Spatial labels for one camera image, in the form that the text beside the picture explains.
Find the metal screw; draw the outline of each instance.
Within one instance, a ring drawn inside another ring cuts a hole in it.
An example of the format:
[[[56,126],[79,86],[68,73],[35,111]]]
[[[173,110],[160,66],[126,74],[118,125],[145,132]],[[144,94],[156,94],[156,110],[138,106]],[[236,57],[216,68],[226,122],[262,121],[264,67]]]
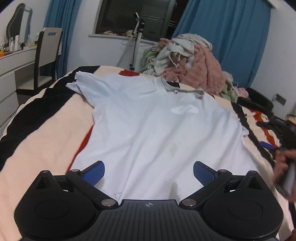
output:
[[[194,205],[196,205],[196,201],[193,199],[184,199],[182,201],[183,205],[187,206],[187,207],[192,207]]]
[[[105,207],[111,207],[114,206],[116,204],[116,201],[113,199],[104,199],[101,204]]]

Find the mirror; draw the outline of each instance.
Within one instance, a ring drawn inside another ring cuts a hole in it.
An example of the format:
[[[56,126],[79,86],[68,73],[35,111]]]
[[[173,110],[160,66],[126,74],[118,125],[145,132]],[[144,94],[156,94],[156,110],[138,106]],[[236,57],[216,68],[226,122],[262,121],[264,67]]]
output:
[[[20,43],[27,42],[28,35],[30,34],[32,13],[32,9],[24,3],[21,3],[16,7],[15,13],[6,28],[6,37],[8,40],[12,37],[14,39],[16,35],[19,35]]]

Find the chair backrest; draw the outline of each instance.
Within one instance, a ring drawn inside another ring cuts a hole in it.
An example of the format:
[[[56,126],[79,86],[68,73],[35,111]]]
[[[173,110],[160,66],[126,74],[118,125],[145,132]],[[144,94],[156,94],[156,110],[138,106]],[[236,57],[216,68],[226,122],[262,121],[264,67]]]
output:
[[[37,46],[36,51],[36,57],[37,54],[39,54],[38,67],[52,63],[56,60],[61,35],[61,28],[44,28],[43,31],[40,32],[38,45],[41,46]]]

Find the crosshair logo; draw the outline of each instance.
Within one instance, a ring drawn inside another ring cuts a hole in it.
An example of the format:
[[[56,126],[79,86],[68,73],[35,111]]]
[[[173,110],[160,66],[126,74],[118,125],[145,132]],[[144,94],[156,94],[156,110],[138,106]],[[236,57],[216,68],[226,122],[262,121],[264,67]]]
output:
[[[153,203],[147,202],[147,203],[145,204],[145,206],[150,208],[150,207],[153,206]]]

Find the circular cover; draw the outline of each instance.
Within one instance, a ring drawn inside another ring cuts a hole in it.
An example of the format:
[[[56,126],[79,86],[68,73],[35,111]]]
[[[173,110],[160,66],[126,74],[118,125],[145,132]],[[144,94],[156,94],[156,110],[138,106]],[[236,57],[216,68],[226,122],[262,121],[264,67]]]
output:
[[[214,230],[239,240],[273,236],[282,222],[277,201],[251,188],[213,196],[205,203],[203,216]]]
[[[15,210],[22,234],[35,240],[67,239],[87,228],[94,219],[93,203],[73,192],[38,190],[24,196]]]

